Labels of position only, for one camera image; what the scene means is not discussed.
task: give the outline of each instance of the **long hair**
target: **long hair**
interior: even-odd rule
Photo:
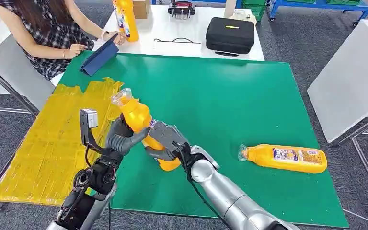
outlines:
[[[53,16],[61,24],[69,23],[70,17],[64,0],[48,0]],[[50,22],[43,18],[43,13],[33,0],[15,0],[16,7],[27,22],[32,24],[34,30],[46,32],[50,29]]]

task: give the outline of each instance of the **detergent bottle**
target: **detergent bottle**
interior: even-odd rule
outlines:
[[[264,167],[305,173],[322,173],[327,166],[325,153],[321,150],[281,145],[240,145],[238,159],[253,161]]]
[[[123,21],[123,29],[125,31],[128,42],[135,42],[139,40],[138,29],[136,28],[135,15],[133,13],[132,0],[117,0],[120,6],[121,17]]]
[[[146,127],[153,127],[157,120],[150,115],[150,109],[132,97],[132,91],[129,88],[123,89],[112,96],[112,103],[116,104],[122,111],[126,123],[138,133]],[[144,138],[143,145],[150,146],[155,150],[163,150],[164,146],[152,138],[150,135]],[[160,167],[165,171],[171,171],[180,166],[180,160],[176,158],[173,161],[164,161],[156,159]]]
[[[119,1],[120,0],[114,0],[114,9],[115,9],[115,14],[116,14],[116,20],[118,21],[119,31],[122,32],[122,33],[125,33],[125,31],[123,29],[122,10],[121,10],[121,7],[119,5]]]

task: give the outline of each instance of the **bottle cap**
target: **bottle cap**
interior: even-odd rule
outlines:
[[[245,161],[248,159],[248,157],[249,157],[249,153],[248,153],[247,147],[245,145],[240,145],[239,151],[238,151],[238,159],[240,161]]]
[[[113,95],[111,101],[113,104],[122,107],[132,98],[132,91],[130,88],[122,89],[117,94]]]

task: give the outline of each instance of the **plaid shirt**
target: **plaid shirt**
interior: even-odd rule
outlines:
[[[33,1],[42,11],[43,18],[50,21],[50,30],[47,33],[43,33],[41,30],[34,30],[32,25],[20,15],[19,10],[13,3],[14,0],[0,0],[0,6],[5,7],[20,17],[30,35],[39,45],[57,49],[68,49],[72,44],[79,43],[86,45],[89,50],[92,50],[94,46],[93,41],[82,32],[81,28],[74,21],[69,24],[60,24],[51,11],[48,1],[50,0]],[[68,59],[37,58],[31,56],[25,50],[23,51],[37,72],[43,75],[47,80],[64,72],[70,63]]]

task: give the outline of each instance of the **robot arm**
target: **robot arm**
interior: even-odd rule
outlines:
[[[106,148],[100,147],[91,132],[98,126],[97,112],[90,109],[80,110],[81,140],[88,149],[101,156],[93,165],[86,161],[88,168],[80,170],[74,177],[73,189],[64,200],[55,221],[46,230],[89,230],[94,222],[105,211],[116,191],[116,172],[130,148],[144,139],[150,130],[146,128],[138,134],[118,118],[112,123],[107,136]],[[86,194],[88,188],[96,191],[93,195]]]
[[[149,135],[164,145],[170,155],[180,159],[191,180],[201,185],[212,206],[232,230],[299,230],[264,210],[232,180],[220,174],[214,159],[202,147],[190,147],[176,127],[157,122]]]

